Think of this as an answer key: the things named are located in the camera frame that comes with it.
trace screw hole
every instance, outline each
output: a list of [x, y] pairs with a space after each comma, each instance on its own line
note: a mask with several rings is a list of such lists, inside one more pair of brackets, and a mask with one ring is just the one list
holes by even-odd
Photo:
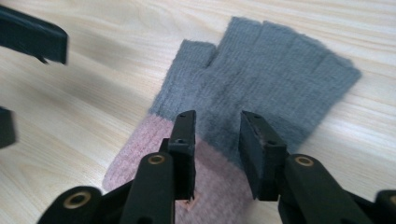
[[275, 146], [275, 145], [277, 144], [276, 141], [272, 141], [272, 140], [269, 140], [267, 143], [268, 143], [269, 145], [271, 145], [271, 146]]
[[184, 139], [177, 139], [177, 140], [175, 140], [175, 142], [177, 142], [177, 143], [186, 143], [186, 141]]

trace light wooden surface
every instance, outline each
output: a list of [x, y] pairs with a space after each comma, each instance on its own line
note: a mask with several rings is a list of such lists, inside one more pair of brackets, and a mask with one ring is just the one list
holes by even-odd
[[[70, 36], [67, 66], [0, 48], [0, 105], [16, 113], [19, 132], [18, 144], [0, 150], [1, 223], [35, 223], [63, 191], [100, 188], [182, 39], [218, 44], [231, 16], [288, 25], [353, 61], [362, 79], [301, 152], [366, 199], [396, 189], [395, 1], [0, 4], [56, 23]], [[280, 223], [276, 203], [253, 203], [246, 223]]]

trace black plastic bracket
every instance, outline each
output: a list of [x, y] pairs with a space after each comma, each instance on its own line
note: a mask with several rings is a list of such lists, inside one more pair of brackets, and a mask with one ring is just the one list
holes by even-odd
[[60, 27], [0, 6], [0, 46], [45, 59], [66, 63], [67, 33]]
[[243, 111], [239, 153], [253, 198], [277, 201], [276, 173], [289, 155], [286, 144], [260, 115]]
[[0, 106], [0, 148], [8, 147], [16, 141], [13, 113]]

